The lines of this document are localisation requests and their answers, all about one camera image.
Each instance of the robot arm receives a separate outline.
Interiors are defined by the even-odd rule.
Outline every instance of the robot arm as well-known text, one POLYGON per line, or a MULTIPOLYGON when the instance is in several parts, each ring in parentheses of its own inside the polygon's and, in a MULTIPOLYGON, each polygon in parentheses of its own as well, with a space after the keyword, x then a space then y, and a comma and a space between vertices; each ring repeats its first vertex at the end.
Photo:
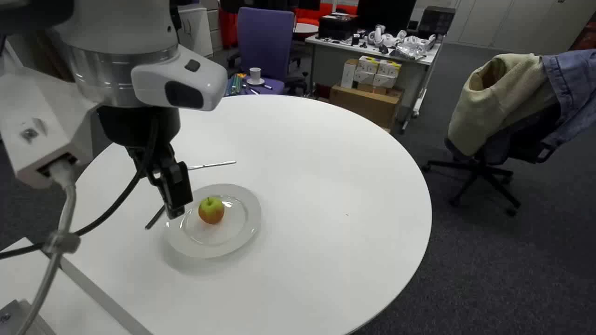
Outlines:
POLYGON ((75 83, 19 68, 0 77, 0 129, 14 169, 36 187, 60 157, 90 161, 90 113, 127 146, 168 215, 192 200, 185 161, 170 144, 178 107, 213 109, 226 68, 178 44, 168 0, 0 0, 0 35, 49 27, 75 83))

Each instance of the cabinet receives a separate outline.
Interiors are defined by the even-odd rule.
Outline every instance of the cabinet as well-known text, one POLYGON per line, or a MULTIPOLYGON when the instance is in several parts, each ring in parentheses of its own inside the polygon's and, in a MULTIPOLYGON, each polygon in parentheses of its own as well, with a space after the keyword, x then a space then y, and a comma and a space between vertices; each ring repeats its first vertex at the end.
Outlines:
POLYGON ((448 40, 507 51, 563 51, 595 10, 595 0, 461 0, 448 40))

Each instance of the table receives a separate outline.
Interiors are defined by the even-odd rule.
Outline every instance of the table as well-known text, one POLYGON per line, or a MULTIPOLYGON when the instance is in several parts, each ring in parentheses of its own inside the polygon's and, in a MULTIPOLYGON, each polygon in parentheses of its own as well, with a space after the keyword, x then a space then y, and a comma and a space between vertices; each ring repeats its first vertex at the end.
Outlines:
POLYGON ((425 96, 440 44, 433 48, 427 57, 410 59, 399 53, 381 53, 375 46, 362 48, 358 44, 351 44, 351 40, 319 38, 317 35, 308 36, 306 42, 313 46, 310 76, 312 89, 315 87, 315 83, 338 85, 341 81, 343 62, 347 59, 356 59, 364 53, 395 59, 403 62, 401 74, 397 77, 397 85, 403 89, 403 102, 394 118, 401 122, 401 129, 407 129, 410 116, 420 115, 420 105, 425 96))
MULTIPOLYGON (((25 245, 30 245, 27 237, 6 249, 25 245)), ((29 299, 32 303, 47 263, 49 258, 42 250, 0 260, 0 308, 14 299, 29 299)), ((64 271, 56 273, 40 314, 58 335, 129 332, 64 271)))
POLYGON ((319 33, 319 25, 317 23, 308 23, 308 22, 297 22, 295 33, 297 35, 313 35, 313 33, 319 33))
MULTIPOLYGON (((343 107, 297 96, 230 96, 213 111, 181 109, 174 139, 194 187, 239 183, 263 208, 237 252, 172 263, 163 204, 142 180, 116 215, 68 258, 151 332, 351 332, 388 306, 418 269, 431 236, 427 182, 386 129, 343 107)), ((75 228, 135 174, 109 146, 79 178, 75 228)))

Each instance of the box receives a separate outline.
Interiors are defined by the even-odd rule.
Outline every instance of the box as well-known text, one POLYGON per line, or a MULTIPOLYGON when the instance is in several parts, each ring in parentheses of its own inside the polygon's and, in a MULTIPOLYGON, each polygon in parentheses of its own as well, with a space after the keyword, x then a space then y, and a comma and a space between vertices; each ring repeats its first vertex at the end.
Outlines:
POLYGON ((399 100, 399 90, 394 90, 394 94, 381 94, 362 89, 345 89, 340 85, 334 85, 330 94, 332 103, 343 105, 358 115, 364 115, 384 128, 392 128, 392 120, 397 111, 399 100))
POLYGON ((358 66, 358 59, 347 59, 343 62, 341 87, 353 87, 356 66, 358 66))

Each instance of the cable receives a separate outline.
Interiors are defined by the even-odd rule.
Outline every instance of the cable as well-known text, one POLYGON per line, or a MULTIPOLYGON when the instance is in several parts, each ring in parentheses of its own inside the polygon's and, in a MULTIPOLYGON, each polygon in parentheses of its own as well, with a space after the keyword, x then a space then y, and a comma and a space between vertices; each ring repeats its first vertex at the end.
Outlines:
MULTIPOLYGON (((137 183, 140 182, 142 174, 137 172, 133 176, 133 180, 127 183, 127 187, 118 195, 118 198, 107 208, 107 211, 103 211, 97 219, 94 219, 92 223, 88 223, 86 226, 75 230, 77 236, 84 236, 90 230, 97 228, 101 223, 105 223, 124 202, 125 198, 131 195, 131 191, 137 187, 137 183)), ((32 252, 42 249, 43 243, 34 243, 34 245, 27 245, 27 247, 19 247, 19 249, 12 249, 12 250, 4 250, 0 252, 0 260, 2 258, 12 258, 12 256, 19 256, 25 252, 32 252)))
MULTIPOLYGON (((58 159, 51 165, 51 176, 62 185, 62 189, 68 195, 66 204, 60 213, 60 223, 58 223, 58 232, 56 232, 60 236, 60 234, 68 234, 71 230, 71 223, 73 223, 73 211, 77 206, 75 169, 69 161, 58 159)), ((53 258, 45 269, 45 275, 43 275, 42 284, 38 288, 32 308, 27 314, 21 329, 17 330, 19 335, 27 335, 27 330, 30 329, 34 319, 38 317, 38 312, 40 312, 45 297, 49 295, 49 290, 51 290, 53 280, 56 277, 62 254, 64 254, 62 247, 53 249, 53 258)))

